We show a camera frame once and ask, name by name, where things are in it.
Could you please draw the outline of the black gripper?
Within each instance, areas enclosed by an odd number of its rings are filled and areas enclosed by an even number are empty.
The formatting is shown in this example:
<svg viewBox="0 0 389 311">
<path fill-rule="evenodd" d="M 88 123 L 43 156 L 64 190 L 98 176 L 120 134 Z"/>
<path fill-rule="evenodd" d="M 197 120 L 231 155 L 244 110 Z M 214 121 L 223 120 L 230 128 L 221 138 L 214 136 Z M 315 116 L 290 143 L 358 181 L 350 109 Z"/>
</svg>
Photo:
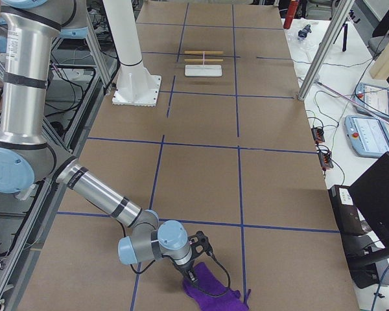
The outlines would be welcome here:
<svg viewBox="0 0 389 311">
<path fill-rule="evenodd" d="M 174 260 L 175 268 L 183 275 L 184 279 L 197 279 L 193 268 L 194 261 L 195 257 L 193 255 Z"/>
</svg>

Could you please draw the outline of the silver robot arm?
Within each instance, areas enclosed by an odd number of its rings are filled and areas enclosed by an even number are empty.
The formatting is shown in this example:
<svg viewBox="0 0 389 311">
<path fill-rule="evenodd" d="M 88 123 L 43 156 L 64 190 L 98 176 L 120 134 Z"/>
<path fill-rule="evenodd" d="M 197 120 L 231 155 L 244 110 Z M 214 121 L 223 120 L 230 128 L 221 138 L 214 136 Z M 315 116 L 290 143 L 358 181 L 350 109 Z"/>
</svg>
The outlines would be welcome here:
<svg viewBox="0 0 389 311">
<path fill-rule="evenodd" d="M 177 221 L 161 224 L 97 179 L 78 159 L 42 133 L 51 43 L 88 35 L 85 1 L 2 1 L 8 25 L 0 124 L 0 192 L 15 193 L 46 177 L 67 185 L 132 230 L 119 241 L 123 264 L 169 258 L 188 280 L 196 279 L 196 247 Z"/>
</svg>

